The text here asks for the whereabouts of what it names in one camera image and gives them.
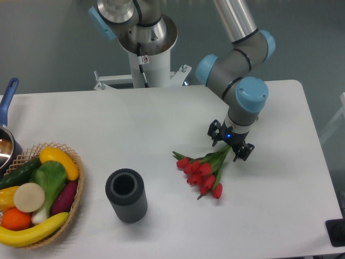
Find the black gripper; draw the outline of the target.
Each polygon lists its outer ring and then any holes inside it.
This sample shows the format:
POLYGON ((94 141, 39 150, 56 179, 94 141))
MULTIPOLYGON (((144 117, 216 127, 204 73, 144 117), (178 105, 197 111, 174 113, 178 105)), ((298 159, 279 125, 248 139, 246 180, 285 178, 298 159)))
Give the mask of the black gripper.
POLYGON ((215 147, 219 141, 224 141, 232 147, 235 154, 233 162, 238 159, 246 161, 255 149, 255 145, 245 142, 248 133, 235 133, 233 127, 221 125, 217 119, 210 124, 208 129, 208 136, 212 139, 212 147, 215 147))

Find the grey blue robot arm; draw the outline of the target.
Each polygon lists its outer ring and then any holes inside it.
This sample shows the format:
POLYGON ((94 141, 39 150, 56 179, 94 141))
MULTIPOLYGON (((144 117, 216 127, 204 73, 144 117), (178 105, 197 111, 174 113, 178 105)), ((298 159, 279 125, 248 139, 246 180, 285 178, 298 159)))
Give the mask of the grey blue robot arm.
MULTIPOLYGON (((223 58, 204 57, 196 77, 229 107, 223 122, 211 123, 208 135, 214 143, 227 143, 236 159, 246 160, 254 150, 246 137, 268 97, 267 85, 249 72, 272 55, 275 40, 258 29, 245 1, 214 5, 233 48, 223 58)), ((128 53, 134 87, 172 85, 170 50, 177 28, 159 1, 98 1, 88 14, 106 39, 117 39, 128 53)))

